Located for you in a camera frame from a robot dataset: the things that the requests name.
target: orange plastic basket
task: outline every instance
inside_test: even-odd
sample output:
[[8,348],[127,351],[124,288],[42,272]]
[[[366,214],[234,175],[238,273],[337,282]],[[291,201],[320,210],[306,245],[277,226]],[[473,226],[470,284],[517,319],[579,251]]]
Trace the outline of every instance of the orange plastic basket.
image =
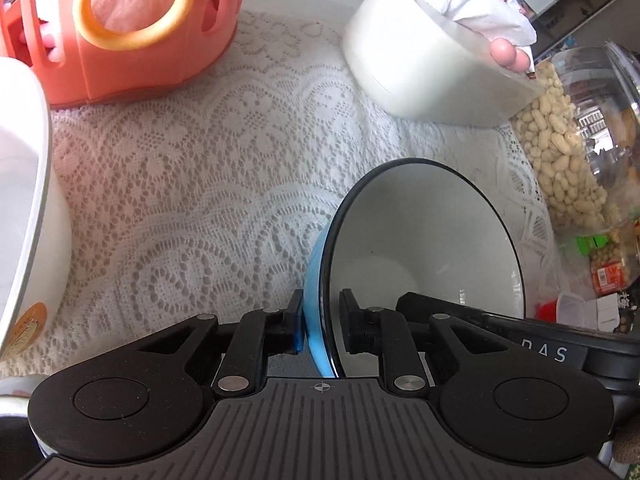
[[[215,0],[218,13],[203,30],[210,0],[175,0],[156,23],[117,33],[95,20],[91,0],[59,0],[64,60],[48,59],[35,0],[0,7],[0,56],[20,59],[40,79],[53,108],[161,95],[198,75],[228,47],[242,0]],[[18,37],[24,30],[26,44]]]

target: yellow ring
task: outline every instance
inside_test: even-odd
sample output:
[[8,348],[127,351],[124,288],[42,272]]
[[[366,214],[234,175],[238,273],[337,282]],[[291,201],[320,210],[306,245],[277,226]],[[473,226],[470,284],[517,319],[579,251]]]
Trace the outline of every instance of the yellow ring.
[[187,17],[194,0],[174,0],[157,22],[133,32],[114,32],[104,28],[94,16],[91,0],[74,0],[76,29],[89,43],[105,50],[137,50],[164,40]]

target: crosshair symbol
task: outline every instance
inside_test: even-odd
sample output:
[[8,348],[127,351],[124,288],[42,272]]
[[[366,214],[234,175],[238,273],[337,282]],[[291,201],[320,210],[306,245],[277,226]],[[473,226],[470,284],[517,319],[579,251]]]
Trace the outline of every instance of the crosshair symbol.
[[333,388],[333,386],[329,386],[327,383],[318,383],[312,386],[312,388],[323,394],[327,390]]

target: floral lace pattern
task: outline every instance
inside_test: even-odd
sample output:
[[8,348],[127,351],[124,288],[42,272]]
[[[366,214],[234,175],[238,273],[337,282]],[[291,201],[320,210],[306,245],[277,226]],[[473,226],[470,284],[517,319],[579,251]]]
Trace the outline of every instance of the floral lace pattern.
[[[516,244],[530,308],[557,293],[548,215],[510,127],[387,115],[320,23],[244,12],[225,56],[184,88],[52,120],[71,270],[52,328],[1,375],[51,373],[200,312],[234,322],[283,306],[350,187],[404,156],[447,164],[485,193]],[[270,365],[317,373],[308,354]]]

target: jar of peanuts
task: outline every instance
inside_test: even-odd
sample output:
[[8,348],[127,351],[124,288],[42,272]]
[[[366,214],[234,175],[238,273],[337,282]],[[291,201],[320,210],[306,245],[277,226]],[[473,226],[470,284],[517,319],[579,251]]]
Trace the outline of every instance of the jar of peanuts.
[[589,252],[591,281],[598,297],[630,286],[640,275],[638,242],[631,223],[609,233],[604,247]]
[[613,43],[536,66],[545,92],[511,119],[556,232],[594,235],[640,210],[640,64]]

